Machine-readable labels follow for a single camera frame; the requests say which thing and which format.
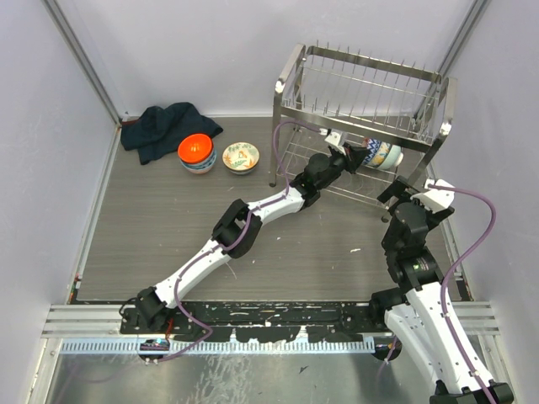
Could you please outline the stainless steel dish rack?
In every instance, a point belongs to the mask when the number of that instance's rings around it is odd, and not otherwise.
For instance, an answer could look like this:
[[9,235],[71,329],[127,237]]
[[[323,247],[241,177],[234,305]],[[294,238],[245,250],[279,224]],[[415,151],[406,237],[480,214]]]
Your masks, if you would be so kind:
[[412,184],[448,138],[456,107],[457,80],[404,61],[384,61],[359,51],[329,45],[298,44],[282,68],[273,95],[272,125],[290,135],[271,154],[269,185],[278,176],[297,175],[309,157],[327,145],[286,119],[347,133],[347,141],[364,139],[400,146],[399,167],[361,167],[330,185],[330,192],[388,210],[378,195],[397,176]]

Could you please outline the orange floral back bowl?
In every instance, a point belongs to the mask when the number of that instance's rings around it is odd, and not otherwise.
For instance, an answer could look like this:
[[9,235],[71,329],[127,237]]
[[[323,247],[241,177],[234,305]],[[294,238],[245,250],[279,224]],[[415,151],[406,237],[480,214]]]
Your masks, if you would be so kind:
[[258,165],[260,153],[256,146],[248,142],[236,142],[227,146],[222,153],[224,166],[237,175],[251,173]]

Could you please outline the blue white floral bowl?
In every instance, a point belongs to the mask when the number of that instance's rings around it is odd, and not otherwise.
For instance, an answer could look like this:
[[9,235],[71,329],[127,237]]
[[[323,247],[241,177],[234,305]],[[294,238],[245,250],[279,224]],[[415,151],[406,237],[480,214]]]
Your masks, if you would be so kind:
[[216,150],[213,150],[211,154],[202,162],[197,163],[187,163],[183,160],[180,161],[181,164],[185,167],[207,167],[209,165],[214,165],[216,162]]

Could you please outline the plain orange bowl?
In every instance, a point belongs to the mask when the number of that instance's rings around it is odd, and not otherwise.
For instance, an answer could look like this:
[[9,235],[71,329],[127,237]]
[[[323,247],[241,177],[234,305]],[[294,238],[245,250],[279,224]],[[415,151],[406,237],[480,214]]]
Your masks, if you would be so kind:
[[196,164],[207,159],[213,150],[211,138],[202,133],[187,136],[178,146],[178,156],[182,162]]

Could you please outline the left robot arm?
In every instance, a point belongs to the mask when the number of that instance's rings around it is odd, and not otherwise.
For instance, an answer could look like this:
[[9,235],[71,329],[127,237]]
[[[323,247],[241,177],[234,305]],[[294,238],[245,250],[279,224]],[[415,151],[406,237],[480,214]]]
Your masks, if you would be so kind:
[[264,225],[313,205],[322,189],[344,171],[355,173],[368,154],[367,148],[346,142],[332,147],[328,155],[312,155],[303,171],[283,191],[249,203],[234,200],[194,257],[165,280],[130,299],[134,312],[127,318],[137,318],[149,333],[163,331],[183,297],[213,270],[249,252]]

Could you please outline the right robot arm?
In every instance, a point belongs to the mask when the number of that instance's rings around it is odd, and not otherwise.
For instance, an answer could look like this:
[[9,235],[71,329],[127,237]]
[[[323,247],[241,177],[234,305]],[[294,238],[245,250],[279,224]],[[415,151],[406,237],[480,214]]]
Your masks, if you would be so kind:
[[454,310],[448,282],[455,270],[443,272],[426,246],[429,232],[453,214],[456,191],[432,179],[419,191],[399,176],[378,196],[392,202],[382,248],[396,286],[371,296],[369,319],[376,330],[390,330],[434,384],[430,402],[511,403],[510,385],[494,379]]

